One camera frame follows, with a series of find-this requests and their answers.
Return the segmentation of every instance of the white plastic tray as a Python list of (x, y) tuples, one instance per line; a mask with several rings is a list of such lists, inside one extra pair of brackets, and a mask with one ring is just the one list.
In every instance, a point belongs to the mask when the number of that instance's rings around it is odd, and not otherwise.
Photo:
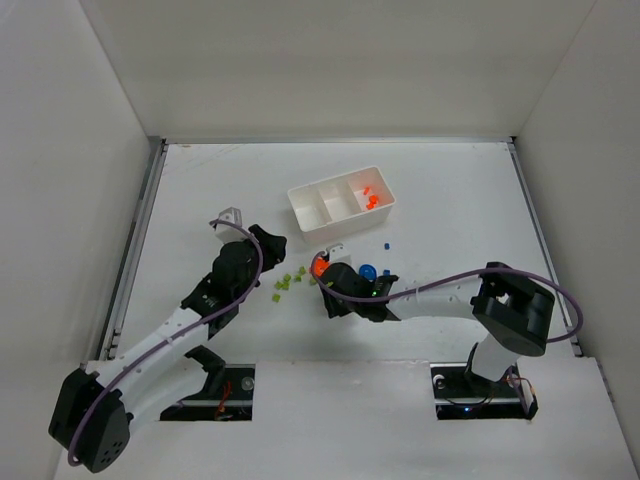
[[(288, 195), (304, 239), (314, 244), (383, 222), (396, 201), (378, 167), (296, 187)], [(378, 203), (368, 209), (372, 195)]]

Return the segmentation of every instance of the orange wire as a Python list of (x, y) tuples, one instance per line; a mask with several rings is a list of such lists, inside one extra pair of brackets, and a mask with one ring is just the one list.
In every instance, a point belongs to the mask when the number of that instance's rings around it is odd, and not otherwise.
[(528, 378), (526, 378), (526, 377), (510, 377), (510, 378), (511, 378), (511, 380), (519, 380), (521, 382), (527, 382), (529, 384), (529, 390), (531, 390), (531, 393), (533, 395), (535, 395), (536, 391), (533, 388), (533, 385), (531, 385), (531, 381)]
[(226, 385), (222, 388), (222, 398), (220, 399), (220, 403), (218, 404), (218, 409), (216, 410), (216, 413), (213, 416), (214, 419), (217, 419), (218, 415), (220, 415), (220, 413), (224, 409), (224, 402), (227, 400), (227, 398), (229, 398), (229, 395), (231, 395), (231, 380), (229, 380), (226, 383)]

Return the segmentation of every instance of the blue ball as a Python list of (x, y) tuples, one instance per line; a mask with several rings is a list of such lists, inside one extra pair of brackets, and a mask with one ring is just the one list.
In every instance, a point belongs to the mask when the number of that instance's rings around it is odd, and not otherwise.
[(368, 263), (365, 263), (364, 265), (362, 265), (360, 267), (360, 270), (358, 270), (358, 273), (362, 275), (364, 278), (366, 278), (367, 280), (370, 280), (372, 282), (378, 276), (378, 272), (376, 272), (376, 269), (373, 267), (373, 265), (369, 265)]

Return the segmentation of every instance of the white table surface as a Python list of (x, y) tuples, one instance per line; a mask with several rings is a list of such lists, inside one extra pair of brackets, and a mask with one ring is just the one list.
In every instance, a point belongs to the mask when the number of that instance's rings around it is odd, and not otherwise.
[[(637, 479), (596, 362), (573, 357), (566, 342), (519, 362), (538, 392), (533, 422), (438, 421), (422, 359), (465, 361), (484, 336), (477, 322), (328, 319), (307, 283), (271, 302), (275, 280), (317, 251), (302, 240), (286, 191), (367, 165), (382, 169), (397, 204), (384, 225), (342, 239), (355, 264), (416, 278), (501, 260), (547, 274), (505, 144), (174, 145), (120, 348), (154, 330), (206, 274), (220, 247), (208, 221), (240, 207), (247, 225), (289, 239), (284, 265), (211, 342), (228, 362), (257, 362), (254, 417), (145, 426), (101, 476)], [(551, 333), (564, 331), (556, 311)], [(57, 480), (96, 478), (65, 458)]]
[[(308, 266), (319, 246), (302, 239), (287, 190), (370, 165), (394, 195), (388, 220), (341, 238), (353, 265), (409, 280), (436, 279), (499, 260), (548, 276), (525, 198), (504, 143), (172, 145), (153, 207), (119, 351), (153, 331), (209, 271), (221, 243), (208, 222), (242, 209), (288, 238), (287, 258), (211, 342), (228, 362), (258, 360), (465, 361), (485, 336), (477, 322), (416, 319), (374, 324), (329, 319), (318, 287), (292, 283), (272, 302), (273, 284)], [(386, 251), (384, 243), (391, 249)], [(550, 335), (566, 331), (556, 307)], [(568, 342), (547, 355), (572, 356)]]

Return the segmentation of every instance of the white wall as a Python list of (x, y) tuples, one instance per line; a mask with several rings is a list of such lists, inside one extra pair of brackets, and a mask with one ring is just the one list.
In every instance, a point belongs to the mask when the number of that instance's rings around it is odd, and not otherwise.
[(83, 0), (148, 134), (511, 135), (594, 0)]
[(598, 0), (518, 138), (580, 336), (640, 463), (640, 2)]
[(51, 476), (47, 427), (103, 318), (147, 161), (76, 0), (0, 0), (0, 478)]

